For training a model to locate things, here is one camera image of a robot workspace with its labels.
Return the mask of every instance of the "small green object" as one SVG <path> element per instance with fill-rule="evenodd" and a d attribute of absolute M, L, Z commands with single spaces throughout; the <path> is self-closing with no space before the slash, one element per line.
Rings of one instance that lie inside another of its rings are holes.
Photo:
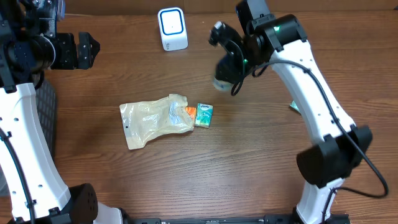
<path fill-rule="evenodd" d="M 198 103 L 195 126 L 209 128 L 212 116 L 213 116 L 213 106 Z"/>
<path fill-rule="evenodd" d="M 290 104 L 290 107 L 293 108 L 293 109 L 295 109 L 297 112 L 300 112 L 299 108 L 298 108 L 297 105 L 296 105 L 296 102 L 293 101 L 293 102 Z"/>

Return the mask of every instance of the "wood grain surface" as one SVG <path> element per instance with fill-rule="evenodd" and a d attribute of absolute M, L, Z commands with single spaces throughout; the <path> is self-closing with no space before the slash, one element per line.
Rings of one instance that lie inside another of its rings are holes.
<path fill-rule="evenodd" d="M 398 13 L 300 12 L 313 53 L 342 107 L 374 140 L 368 156 L 391 194 L 375 200 L 339 192 L 334 213 L 352 223 L 398 219 Z M 87 31 L 101 43 L 89 70 L 48 71 L 57 90 L 55 164 L 69 186 L 93 184 L 98 200 L 132 217 L 258 217 L 290 213 L 304 180 L 295 156 L 310 147 L 292 97 L 268 69 L 248 77 L 232 97 L 211 84 L 224 50 L 207 42 L 222 20 L 241 30 L 235 14 L 186 15 L 189 46 L 164 52 L 156 16 L 67 17 L 59 32 Z M 162 136 L 129 151 L 119 105 L 158 100 L 170 93 L 214 106 L 210 129 Z M 381 193 L 363 162 L 345 186 Z M 0 198 L 0 223 L 11 217 Z"/>
<path fill-rule="evenodd" d="M 152 15 L 166 7 L 185 13 L 235 12 L 242 0 L 67 0 L 67 13 L 84 15 Z M 393 10 L 396 0 L 267 0 L 272 12 Z"/>

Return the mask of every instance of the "black cable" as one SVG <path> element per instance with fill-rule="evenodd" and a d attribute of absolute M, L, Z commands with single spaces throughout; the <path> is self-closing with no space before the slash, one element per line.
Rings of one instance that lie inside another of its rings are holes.
<path fill-rule="evenodd" d="M 362 196 L 365 196 L 365 197 L 371 197 L 371 198 L 384 198 L 384 197 L 386 197 L 388 195 L 388 193 L 389 193 L 389 188 L 388 188 L 386 180 L 381 175 L 381 173 L 378 171 L 376 166 L 370 161 L 370 159 L 365 155 L 365 153 L 359 148 L 357 143 L 348 135 L 348 133 L 342 127 L 342 125 L 340 124 L 339 119 L 337 118 L 335 112 L 333 111 L 333 108 L 332 108 L 332 106 L 331 106 L 331 104 L 329 102 L 329 99 L 328 99 L 325 91 L 323 90 L 320 82 L 318 81 L 316 76 L 312 73 L 312 71 L 309 68 L 306 68 L 305 66 L 303 66 L 303 65 L 301 65 L 299 63 L 292 62 L 292 61 L 289 61 L 289 60 L 273 60 L 273 61 L 270 61 L 270 62 L 267 62 L 267 63 L 264 63 L 264 64 L 260 65 L 258 68 L 266 67 L 266 66 L 269 66 L 269 65 L 277 64 L 277 63 L 286 63 L 286 64 L 291 64 L 291 65 L 294 65 L 296 67 L 299 67 L 299 68 L 301 68 L 303 70 L 304 73 L 307 73 L 311 77 L 311 79 L 317 85 L 317 87 L 318 87 L 318 89 L 319 89 L 319 91 L 320 91 L 320 93 L 322 95 L 322 98 L 325 101 L 326 106 L 329 109 L 331 117 L 333 118 L 333 120 L 336 123 L 337 127 L 343 133 L 343 135 L 348 139 L 348 141 L 351 143 L 351 145 L 360 153 L 360 155 L 363 157 L 363 159 L 366 161 L 366 163 L 368 163 L 369 167 L 377 175 L 377 177 L 379 178 L 379 180 L 380 180 L 380 182 L 381 182 L 381 184 L 383 185 L 383 188 L 384 188 L 384 193 L 381 194 L 381 195 L 373 195 L 373 194 L 365 193 L 365 192 L 362 192 L 362 191 L 359 191 L 359 190 L 351 189 L 351 188 L 348 188 L 348 187 L 337 187 L 337 188 L 331 189 L 329 197 L 328 197 L 328 200 L 327 200 L 327 202 L 325 204 L 325 208 L 323 210 L 322 223 L 325 223 L 326 211 L 327 211 L 328 205 L 330 203 L 331 196 L 337 190 L 346 190 L 346 191 L 349 191 L 349 192 L 352 192 L 352 193 L 356 193 L 356 194 L 359 194 L 359 195 L 362 195 Z"/>
<path fill-rule="evenodd" d="M 252 72 L 252 76 L 253 77 L 255 77 L 255 78 L 257 78 L 257 77 L 260 77 L 263 73 L 264 73 L 264 71 L 267 69 L 267 66 L 265 66 L 264 68 L 262 68 L 261 69 L 261 71 L 256 75 L 256 70 L 253 70 L 253 72 Z"/>
<path fill-rule="evenodd" d="M 37 84 L 35 85 L 35 90 L 38 90 L 40 87 L 42 87 L 43 82 L 44 82 L 44 71 L 40 72 L 40 78 Z"/>
<path fill-rule="evenodd" d="M 27 186 L 24 171 L 22 170 L 21 163 L 19 162 L 17 154 L 15 153 L 15 150 L 9 140 L 9 136 L 7 136 L 1 128 L 0 128 L 0 140 L 2 140 L 4 142 L 8 151 L 10 152 L 12 160 L 14 161 L 15 167 L 16 167 L 18 175 L 19 175 L 19 179 L 21 180 L 22 189 L 24 190 L 24 194 L 26 197 L 27 207 L 28 207 L 29 213 L 30 213 L 30 223 L 34 224 L 35 223 L 35 211 L 33 208 L 34 203 L 33 203 L 32 197 L 30 196 L 30 192 L 29 192 L 29 188 Z"/>
<path fill-rule="evenodd" d="M 242 79 L 238 83 L 235 83 L 232 86 L 232 89 L 231 89 L 231 95 L 235 96 L 241 90 L 242 85 L 243 85 L 243 80 L 244 80 L 244 77 L 245 77 L 245 75 L 244 75 L 244 71 L 245 71 L 245 69 L 244 69 L 244 55 L 243 55 L 242 49 L 239 47 L 239 45 L 237 43 L 233 42 L 232 40 L 228 40 L 228 42 L 231 42 L 232 44 L 235 45 L 235 47 L 239 50 L 239 53 L 241 54 L 241 57 L 242 57 L 242 74 L 241 74 Z"/>

